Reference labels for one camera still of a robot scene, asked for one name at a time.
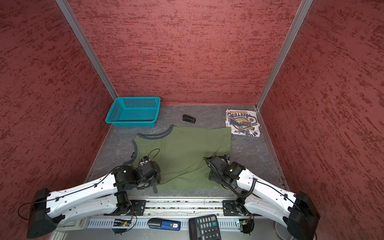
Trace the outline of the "green tank top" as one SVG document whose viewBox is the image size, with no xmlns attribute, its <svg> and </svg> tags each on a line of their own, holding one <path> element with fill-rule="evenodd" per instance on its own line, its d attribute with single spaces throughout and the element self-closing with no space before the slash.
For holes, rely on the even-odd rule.
<svg viewBox="0 0 384 240">
<path fill-rule="evenodd" d="M 143 157 L 156 162 L 161 170 L 158 192 L 202 190 L 221 187 L 209 180 L 211 169 L 205 158 L 231 153 L 230 128 L 178 127 L 171 125 L 160 134 L 137 134 L 134 155 L 128 165 L 137 167 Z"/>
</svg>

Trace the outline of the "white tank top navy trim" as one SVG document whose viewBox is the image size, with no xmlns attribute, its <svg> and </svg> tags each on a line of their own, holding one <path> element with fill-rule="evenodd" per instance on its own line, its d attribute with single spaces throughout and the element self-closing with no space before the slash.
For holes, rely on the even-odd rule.
<svg viewBox="0 0 384 240">
<path fill-rule="evenodd" d="M 260 123 L 257 113 L 247 110 L 226 110 L 226 127 L 231 128 L 233 135 L 260 137 Z"/>
</svg>

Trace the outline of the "small black stapler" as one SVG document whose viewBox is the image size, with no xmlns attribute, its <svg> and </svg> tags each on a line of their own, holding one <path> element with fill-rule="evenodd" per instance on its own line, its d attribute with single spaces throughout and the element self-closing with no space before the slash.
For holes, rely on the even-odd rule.
<svg viewBox="0 0 384 240">
<path fill-rule="evenodd" d="M 185 122 L 188 122 L 188 123 L 192 123 L 192 124 L 196 123 L 196 119 L 192 116 L 189 116 L 189 115 L 183 115 L 182 120 Z"/>
</svg>

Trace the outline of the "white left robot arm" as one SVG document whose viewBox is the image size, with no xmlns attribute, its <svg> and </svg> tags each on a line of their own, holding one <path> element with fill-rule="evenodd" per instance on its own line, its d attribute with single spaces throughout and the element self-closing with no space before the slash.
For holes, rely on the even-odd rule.
<svg viewBox="0 0 384 240">
<path fill-rule="evenodd" d="M 27 204 L 30 207 L 27 238 L 45 236 L 68 222 L 95 215 L 132 218 L 135 208 L 128 191 L 146 189 L 160 181 L 159 165 L 147 160 L 137 168 L 117 166 L 103 177 L 66 190 L 41 189 Z"/>
</svg>

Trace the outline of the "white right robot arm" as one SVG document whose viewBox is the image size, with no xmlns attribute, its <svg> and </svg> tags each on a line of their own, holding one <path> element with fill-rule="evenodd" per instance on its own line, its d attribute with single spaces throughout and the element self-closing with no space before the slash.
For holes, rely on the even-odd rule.
<svg viewBox="0 0 384 240">
<path fill-rule="evenodd" d="M 260 215 L 286 227 L 296 240 L 316 240 L 320 213 L 304 192 L 283 190 L 253 174 L 229 156 L 204 159 L 211 169 L 209 179 L 231 190 L 236 196 L 236 211 L 243 216 Z"/>
</svg>

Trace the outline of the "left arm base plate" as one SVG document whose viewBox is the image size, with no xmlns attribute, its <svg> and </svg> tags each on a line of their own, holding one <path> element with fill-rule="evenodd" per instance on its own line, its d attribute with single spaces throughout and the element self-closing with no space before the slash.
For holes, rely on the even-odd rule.
<svg viewBox="0 0 384 240">
<path fill-rule="evenodd" d="M 131 204 L 133 207 L 133 214 L 135 216 L 139 217 L 144 215 L 144 211 L 146 209 L 147 204 L 146 200 L 131 200 Z"/>
</svg>

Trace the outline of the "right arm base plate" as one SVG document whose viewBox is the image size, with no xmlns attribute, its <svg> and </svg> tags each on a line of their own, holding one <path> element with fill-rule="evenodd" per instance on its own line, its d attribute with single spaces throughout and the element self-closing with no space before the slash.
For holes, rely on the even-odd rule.
<svg viewBox="0 0 384 240">
<path fill-rule="evenodd" d="M 239 201 L 223 200 L 224 216 L 249 216 L 250 212 Z"/>
</svg>

